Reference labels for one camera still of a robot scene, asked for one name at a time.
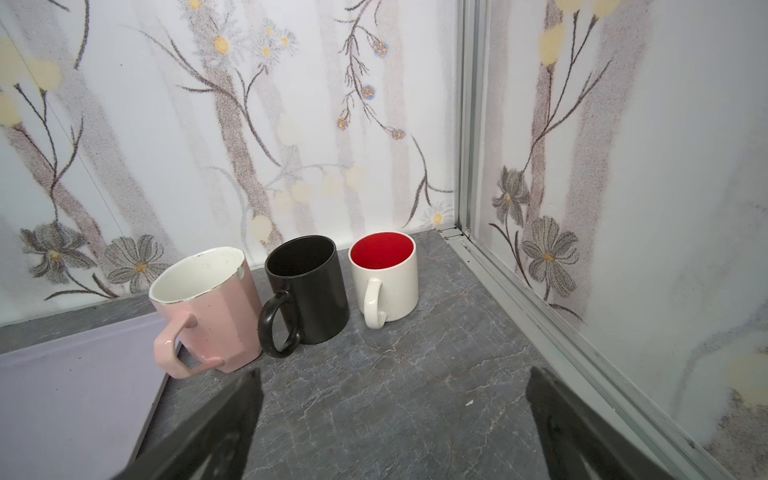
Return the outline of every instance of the white mug handle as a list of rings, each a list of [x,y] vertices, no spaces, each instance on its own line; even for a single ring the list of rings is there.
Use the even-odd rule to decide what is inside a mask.
[[[379,311],[379,290],[381,287],[381,280],[369,278],[366,297],[362,302],[362,314],[366,318],[366,325],[372,329],[380,329],[386,321],[386,313]]]

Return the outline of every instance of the flower center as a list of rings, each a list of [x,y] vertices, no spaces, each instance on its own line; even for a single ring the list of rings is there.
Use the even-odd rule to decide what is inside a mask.
[[[214,40],[214,47],[222,55],[226,54],[230,50],[230,42],[224,37],[216,37]]]

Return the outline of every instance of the white mug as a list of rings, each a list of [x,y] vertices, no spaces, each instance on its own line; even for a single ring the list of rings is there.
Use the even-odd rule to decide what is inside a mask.
[[[349,249],[357,305],[366,325],[380,329],[408,315],[419,302],[416,242],[400,232],[363,237]]]

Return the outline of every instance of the floral wallpaper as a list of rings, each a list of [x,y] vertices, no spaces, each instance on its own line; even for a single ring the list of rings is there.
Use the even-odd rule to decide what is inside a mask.
[[[474,240],[734,476],[765,478],[768,5],[490,9]]]
[[[458,2],[0,4],[0,323],[453,221]]]

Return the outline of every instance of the mug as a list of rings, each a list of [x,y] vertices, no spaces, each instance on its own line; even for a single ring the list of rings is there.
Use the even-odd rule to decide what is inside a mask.
[[[333,240],[310,235],[285,242],[266,258],[264,269],[275,293],[259,315],[259,339],[267,354],[285,358],[300,343],[325,342],[346,326],[349,304]],[[288,329],[281,350],[272,339],[278,309]]]
[[[157,364],[175,379],[217,368],[229,373],[261,354],[261,302],[242,250],[218,247],[169,266],[152,283],[149,300],[168,325],[154,341]],[[176,338],[201,364],[176,357]]]
[[[408,315],[419,302],[416,242],[400,232],[381,232],[349,249],[357,304],[366,325],[380,329]]]

